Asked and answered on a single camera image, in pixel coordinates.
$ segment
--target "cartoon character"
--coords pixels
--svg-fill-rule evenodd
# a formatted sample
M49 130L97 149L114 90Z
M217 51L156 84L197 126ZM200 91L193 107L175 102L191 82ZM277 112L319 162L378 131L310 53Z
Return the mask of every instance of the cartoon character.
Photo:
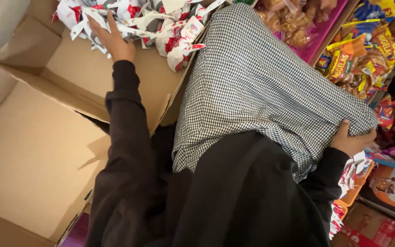
M394 194L394 183L395 177L374 177L370 181L370 188L372 188L375 193L381 191L387 194L387 196L390 196Z

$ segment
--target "black sleeve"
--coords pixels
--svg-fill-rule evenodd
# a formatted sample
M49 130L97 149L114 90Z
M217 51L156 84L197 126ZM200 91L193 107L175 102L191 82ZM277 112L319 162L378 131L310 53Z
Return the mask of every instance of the black sleeve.
M138 236L151 238L163 207L135 66L117 61L113 69L114 90L106 95L111 147L95 180L87 247L141 245Z
M344 171L348 155L335 148L326 148L323 158L318 162L315 171L310 172L307 178L299 182L307 195L318 208L324 222L328 222L332 215L331 204L339 199L342 190L337 184Z

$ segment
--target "hand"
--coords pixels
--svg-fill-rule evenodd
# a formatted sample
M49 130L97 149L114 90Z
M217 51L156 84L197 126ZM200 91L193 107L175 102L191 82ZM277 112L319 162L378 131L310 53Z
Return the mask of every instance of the hand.
M333 137L330 147L341 150L349 157L353 157L373 144L374 138L376 138L376 130L371 129L370 133L366 135L348 137L349 128L350 121L344 119Z
M133 62L135 58L135 46L133 45L133 40L131 39L128 43L123 40L110 10L107 11L107 22L111 28L111 33L102 28L92 17L88 16L89 27L111 54L112 60L114 62L120 60Z

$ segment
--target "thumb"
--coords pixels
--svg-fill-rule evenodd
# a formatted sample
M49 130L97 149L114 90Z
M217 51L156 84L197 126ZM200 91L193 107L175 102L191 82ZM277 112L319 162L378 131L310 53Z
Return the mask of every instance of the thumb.
M337 135L348 136L348 130L350 129L350 121L348 119L344 119L339 125L339 129L337 130Z

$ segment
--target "gingham fabric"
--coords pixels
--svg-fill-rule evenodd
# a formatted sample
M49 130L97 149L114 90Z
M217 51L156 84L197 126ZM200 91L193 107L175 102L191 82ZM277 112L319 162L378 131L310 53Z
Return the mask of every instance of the gingham fabric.
M313 171L343 119L350 135L377 125L361 100L333 85L275 38L243 3L213 15L185 91L173 147L173 171L194 171L223 136L256 130Z

